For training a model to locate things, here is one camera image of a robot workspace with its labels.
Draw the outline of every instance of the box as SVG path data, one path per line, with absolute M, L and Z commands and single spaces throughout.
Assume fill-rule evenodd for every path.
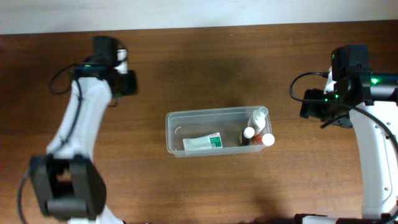
M 166 116 L 166 145 L 175 157 L 216 156 L 260 152 L 265 145 L 239 146 L 239 135 L 253 111 L 261 106 L 171 112 Z M 272 134 L 269 114 L 263 133 Z M 185 151 L 183 139 L 220 133 L 222 148 Z

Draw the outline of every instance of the green led indicator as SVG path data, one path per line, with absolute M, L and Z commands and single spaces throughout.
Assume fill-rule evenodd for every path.
M 379 80 L 378 80 L 377 78 L 371 78 L 371 82 L 372 82 L 373 84 L 376 84 L 376 83 L 379 82 Z

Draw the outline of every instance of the gray plastic container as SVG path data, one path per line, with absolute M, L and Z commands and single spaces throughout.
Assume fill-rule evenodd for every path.
M 261 106 L 171 112 L 166 116 L 166 145 L 175 157 L 216 156 L 259 152 L 265 145 L 239 146 L 239 135 L 248 126 L 253 111 Z M 185 151 L 183 139 L 199 138 L 220 133 L 222 148 Z M 271 133 L 271 121 L 266 117 L 263 133 Z

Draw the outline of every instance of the wooden tabletop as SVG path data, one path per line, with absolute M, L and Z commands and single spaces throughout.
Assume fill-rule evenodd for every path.
M 361 216 L 354 130 L 321 130 L 319 120 L 300 118 L 288 87 L 301 73 L 328 70 L 331 51 L 346 44 L 368 45 L 376 71 L 398 72 L 398 21 L 0 36 L 1 223 L 19 222 L 19 180 L 30 156 L 45 152 L 68 103 L 47 83 L 91 54 L 94 35 L 126 44 L 139 84 L 138 95 L 106 110 L 95 146 L 115 215 L 128 223 Z M 295 92 L 325 81 L 303 78 Z M 272 147 L 184 159 L 167 152 L 167 113 L 255 105 L 269 109 Z M 29 223 L 56 223 L 40 214 L 30 182 L 23 204 Z

